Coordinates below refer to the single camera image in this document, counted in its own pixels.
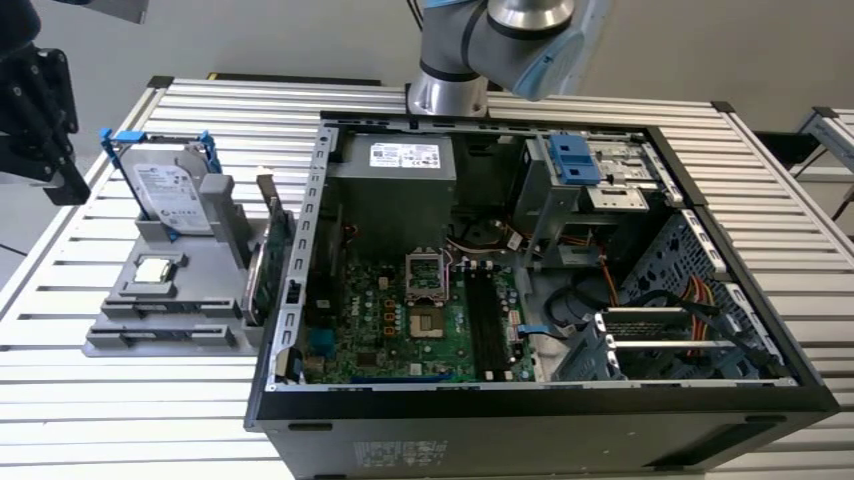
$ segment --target white wall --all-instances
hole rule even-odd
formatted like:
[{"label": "white wall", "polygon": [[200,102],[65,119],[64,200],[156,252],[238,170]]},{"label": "white wall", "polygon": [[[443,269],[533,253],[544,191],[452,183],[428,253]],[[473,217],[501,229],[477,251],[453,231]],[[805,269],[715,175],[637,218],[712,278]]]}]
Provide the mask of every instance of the white wall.
[{"label": "white wall", "polygon": [[579,93],[727,100],[755,129],[854,108],[854,1],[612,0]]},{"label": "white wall", "polygon": [[420,36],[401,0],[150,0],[142,25],[33,0],[40,47],[65,51],[81,160],[116,127],[152,75],[209,72],[370,78],[401,85],[417,71]]}]

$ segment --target case label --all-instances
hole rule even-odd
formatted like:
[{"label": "case label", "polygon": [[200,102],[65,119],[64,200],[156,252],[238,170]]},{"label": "case label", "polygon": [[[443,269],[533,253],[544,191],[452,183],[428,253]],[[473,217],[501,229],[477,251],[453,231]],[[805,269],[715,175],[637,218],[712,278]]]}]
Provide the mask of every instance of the case label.
[{"label": "case label", "polygon": [[428,467],[441,465],[448,441],[353,442],[353,447],[361,468]]},{"label": "case label", "polygon": [[439,145],[374,143],[370,145],[372,167],[441,168]]}]

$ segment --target green circuit board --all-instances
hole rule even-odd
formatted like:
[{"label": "green circuit board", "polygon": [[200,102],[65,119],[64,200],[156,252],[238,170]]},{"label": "green circuit board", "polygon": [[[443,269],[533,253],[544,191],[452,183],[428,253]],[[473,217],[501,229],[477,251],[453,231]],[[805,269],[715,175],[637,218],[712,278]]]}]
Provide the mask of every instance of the green circuit board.
[{"label": "green circuit board", "polygon": [[[449,296],[440,307],[421,302],[409,304],[402,265],[350,262],[333,329],[333,353],[324,358],[306,358],[308,381],[328,384],[483,381],[475,370],[463,275],[453,269],[448,272]],[[496,271],[491,278],[501,302],[500,318],[495,321],[500,322],[503,348],[511,359],[509,373],[495,372],[492,380],[532,381],[527,340],[515,339],[511,326],[512,321],[523,323],[512,275]]]}]

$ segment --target motherboard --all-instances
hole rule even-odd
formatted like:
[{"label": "motherboard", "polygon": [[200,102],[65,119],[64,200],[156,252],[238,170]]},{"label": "motherboard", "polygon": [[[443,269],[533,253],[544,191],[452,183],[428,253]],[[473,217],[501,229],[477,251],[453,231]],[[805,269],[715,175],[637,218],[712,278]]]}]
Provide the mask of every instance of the motherboard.
[{"label": "motherboard", "polygon": [[[533,381],[509,269],[439,265],[348,263],[334,325],[309,330],[310,383]],[[443,285],[441,298],[413,298],[406,282]]]}]

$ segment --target blue plastic latch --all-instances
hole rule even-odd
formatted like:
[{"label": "blue plastic latch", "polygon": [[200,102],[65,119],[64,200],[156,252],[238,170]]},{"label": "blue plastic latch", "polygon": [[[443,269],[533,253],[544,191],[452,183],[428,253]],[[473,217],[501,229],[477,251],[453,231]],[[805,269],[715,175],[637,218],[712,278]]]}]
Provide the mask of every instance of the blue plastic latch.
[{"label": "blue plastic latch", "polygon": [[109,157],[109,163],[112,166],[121,170],[121,163],[118,162],[118,155],[116,154],[116,150],[112,148],[112,128],[101,128],[98,134],[101,148],[104,152],[106,152],[106,156]]},{"label": "blue plastic latch", "polygon": [[201,142],[201,145],[204,145],[208,154],[208,171],[210,173],[222,173],[222,166],[218,163],[218,156],[216,154],[216,144],[213,143],[213,137],[206,130],[201,132],[198,141]]},{"label": "blue plastic latch", "polygon": [[116,143],[142,143],[145,141],[145,132],[134,130],[122,130],[113,137]]},{"label": "blue plastic latch", "polygon": [[592,160],[584,137],[552,135],[549,153],[564,185],[599,184],[599,167]]},{"label": "blue plastic latch", "polygon": [[325,358],[334,357],[334,330],[312,328],[308,330],[308,349],[310,353]]},{"label": "blue plastic latch", "polygon": [[519,325],[516,327],[516,332],[521,336],[535,333],[549,333],[548,327],[545,325]]}]

